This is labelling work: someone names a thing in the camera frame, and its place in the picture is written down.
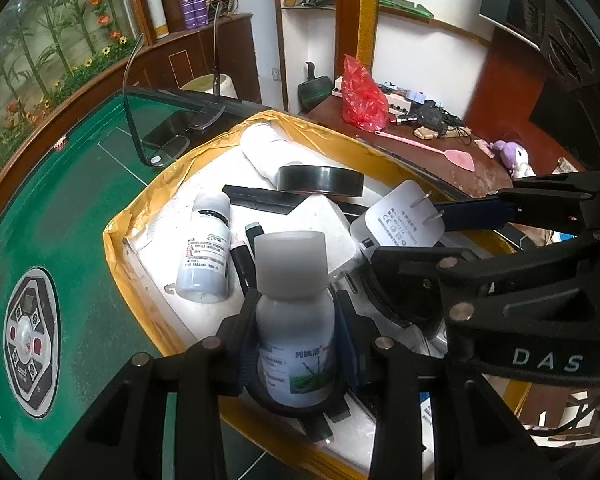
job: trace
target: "black cable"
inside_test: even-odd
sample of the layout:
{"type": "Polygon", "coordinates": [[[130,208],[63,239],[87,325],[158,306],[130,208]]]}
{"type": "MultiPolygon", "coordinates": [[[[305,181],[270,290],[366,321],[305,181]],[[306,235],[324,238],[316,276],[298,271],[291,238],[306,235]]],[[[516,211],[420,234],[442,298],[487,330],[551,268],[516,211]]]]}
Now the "black cable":
{"type": "Polygon", "coordinates": [[[591,413],[593,410],[595,410],[599,404],[600,404],[600,394],[593,400],[593,402],[591,402],[589,404],[589,406],[587,406],[586,410],[582,410],[580,413],[578,413],[576,416],[574,416],[569,422],[565,422],[563,425],[559,426],[558,428],[553,428],[552,430],[533,430],[533,429],[531,429],[531,430],[526,430],[526,432],[528,434],[530,434],[531,436],[555,436],[557,434],[562,433],[563,431],[570,430],[571,428],[573,428],[583,418],[585,418],[587,415],[589,415],[589,413],[591,413]]]}

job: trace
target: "painted flower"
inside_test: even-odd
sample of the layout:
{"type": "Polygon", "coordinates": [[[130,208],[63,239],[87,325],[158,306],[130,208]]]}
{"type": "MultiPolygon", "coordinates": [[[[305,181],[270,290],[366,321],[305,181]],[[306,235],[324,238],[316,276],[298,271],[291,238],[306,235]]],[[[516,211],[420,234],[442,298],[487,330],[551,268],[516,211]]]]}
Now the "painted flower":
{"type": "Polygon", "coordinates": [[[105,26],[105,25],[109,25],[109,23],[111,23],[111,16],[109,16],[108,14],[103,14],[102,16],[98,16],[98,25],[101,26],[105,26]]]}

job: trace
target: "bottle cap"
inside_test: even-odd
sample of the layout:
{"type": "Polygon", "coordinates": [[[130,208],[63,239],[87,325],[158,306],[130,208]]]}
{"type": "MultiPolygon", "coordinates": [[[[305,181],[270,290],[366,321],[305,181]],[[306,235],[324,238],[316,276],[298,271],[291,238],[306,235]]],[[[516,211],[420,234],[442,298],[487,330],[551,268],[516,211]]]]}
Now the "bottle cap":
{"type": "Polygon", "coordinates": [[[229,220],[230,200],[222,191],[200,191],[193,201],[193,211],[210,210],[229,220]]]}
{"type": "Polygon", "coordinates": [[[307,298],[329,285],[324,233],[287,231],[255,239],[258,290],[272,300],[307,298]]]}

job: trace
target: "purple stuffed toy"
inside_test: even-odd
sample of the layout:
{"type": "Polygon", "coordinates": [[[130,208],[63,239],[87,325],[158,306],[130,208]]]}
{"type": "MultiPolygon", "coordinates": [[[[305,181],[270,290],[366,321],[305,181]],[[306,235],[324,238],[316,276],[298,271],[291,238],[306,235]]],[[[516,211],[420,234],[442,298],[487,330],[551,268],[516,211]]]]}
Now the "purple stuffed toy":
{"type": "Polygon", "coordinates": [[[536,176],[534,170],[529,165],[529,155],[526,150],[517,142],[505,142],[496,140],[489,144],[489,148],[494,152],[500,152],[500,160],[513,179],[524,176],[536,176]]]}

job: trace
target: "bottle label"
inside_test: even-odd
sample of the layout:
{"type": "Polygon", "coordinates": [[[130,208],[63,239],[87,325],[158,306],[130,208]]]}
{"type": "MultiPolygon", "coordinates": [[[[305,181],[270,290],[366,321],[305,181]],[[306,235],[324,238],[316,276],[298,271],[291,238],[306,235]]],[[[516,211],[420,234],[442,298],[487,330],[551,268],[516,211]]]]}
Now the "bottle label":
{"type": "Polygon", "coordinates": [[[227,276],[228,229],[216,219],[204,215],[193,223],[183,268],[208,269],[227,276]]]}
{"type": "Polygon", "coordinates": [[[335,377],[331,343],[275,346],[260,343],[267,389],[281,394],[310,394],[329,386],[335,377]]]}

